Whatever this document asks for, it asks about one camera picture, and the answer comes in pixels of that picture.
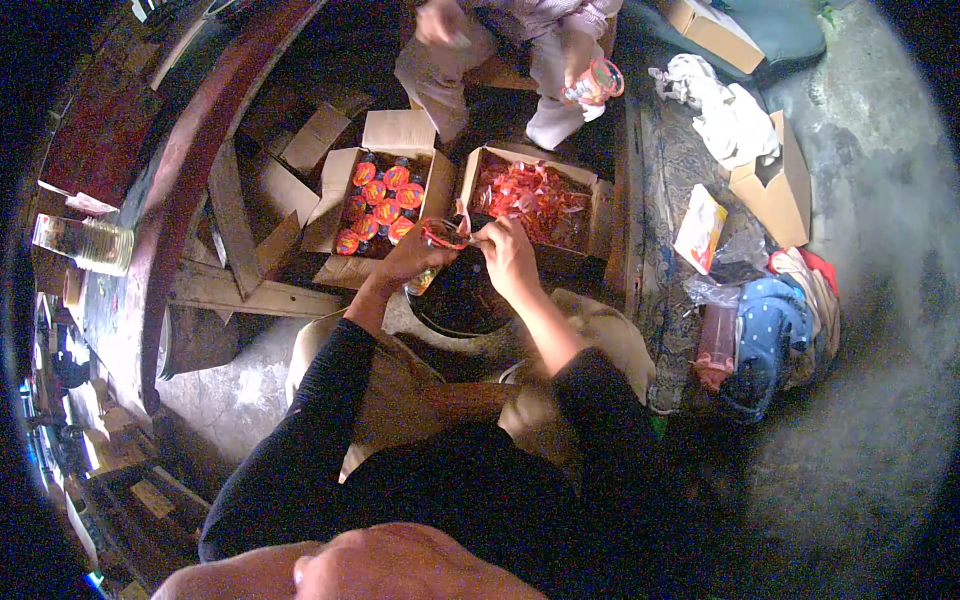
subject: black sleeve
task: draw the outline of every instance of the black sleeve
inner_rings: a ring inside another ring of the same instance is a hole
[[[630,589],[659,498],[655,440],[627,377],[598,348],[587,348],[553,379],[554,395],[580,437],[585,511],[584,569],[606,583],[602,595]]]
[[[376,341],[341,319],[286,416],[230,476],[206,517],[202,562],[335,531],[340,467]]]

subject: red cloth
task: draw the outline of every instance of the red cloth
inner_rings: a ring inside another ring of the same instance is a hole
[[[797,250],[800,251],[800,256],[804,258],[806,268],[810,271],[820,271],[820,273],[823,274],[824,279],[827,280],[827,283],[830,284],[830,289],[833,290],[833,294],[837,298],[840,298],[840,288],[837,287],[837,270],[833,267],[833,265],[809,250],[805,250],[803,248],[797,248]],[[776,273],[772,266],[774,256],[777,254],[783,254],[785,252],[786,251],[778,250],[771,254],[770,261],[767,262],[767,269],[769,269],[772,273]]]

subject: hand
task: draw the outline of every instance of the hand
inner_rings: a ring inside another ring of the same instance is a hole
[[[564,47],[564,86],[573,87],[584,71],[590,67],[590,59],[593,56],[593,37],[584,32],[563,32],[561,44]],[[580,103],[594,104],[590,98],[582,98]]]
[[[543,296],[534,247],[523,225],[513,216],[499,217],[473,234],[487,259],[487,271],[493,288],[521,312]]]
[[[429,0],[417,9],[417,39],[432,46],[463,45],[467,16],[456,0]]]
[[[428,268],[450,264],[457,254],[454,250],[428,246],[423,223],[417,223],[377,265],[370,275],[371,288],[389,297]]]

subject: black shirt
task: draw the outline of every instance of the black shirt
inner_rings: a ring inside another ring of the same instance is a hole
[[[561,472],[494,423],[380,450],[340,485],[376,341],[341,320],[283,421],[230,476],[206,519],[201,561],[324,541],[378,523],[436,527],[550,597],[609,596],[638,576],[653,478],[649,419],[606,355],[580,352],[553,379],[584,454],[577,497]]]

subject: concrete floor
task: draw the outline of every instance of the concrete floor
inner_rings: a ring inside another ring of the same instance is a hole
[[[698,546],[689,579],[726,597],[880,595],[956,451],[957,172],[919,76],[874,8],[858,0],[834,21],[824,23],[826,57],[763,95],[786,111],[813,179],[809,247],[839,274],[835,368],[735,443],[729,430],[670,425],[723,501],[674,533]],[[388,328],[467,352],[471,373],[515,351],[509,335],[440,339],[404,309],[392,304]],[[216,493],[279,420],[303,323],[254,323],[258,335],[230,365],[157,384],[167,446],[198,490]]]

